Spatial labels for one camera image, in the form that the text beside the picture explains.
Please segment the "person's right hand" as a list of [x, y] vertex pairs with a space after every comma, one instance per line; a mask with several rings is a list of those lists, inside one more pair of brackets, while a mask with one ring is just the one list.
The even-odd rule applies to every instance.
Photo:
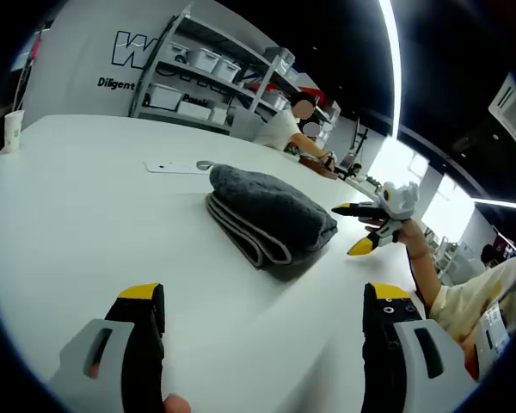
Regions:
[[[373, 232], [384, 226], [385, 221], [379, 219], [359, 218], [359, 222], [365, 224], [369, 232]], [[395, 240], [402, 243], [411, 260], [417, 260], [429, 252], [427, 241], [418, 224], [412, 219], [401, 222], [402, 226], [396, 231]]]

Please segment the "person's left hand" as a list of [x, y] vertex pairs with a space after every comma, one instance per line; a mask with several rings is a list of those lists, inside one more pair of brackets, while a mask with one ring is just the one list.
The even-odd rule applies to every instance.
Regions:
[[191, 406], [185, 398], [170, 393], [163, 401], [165, 413], [191, 413]]

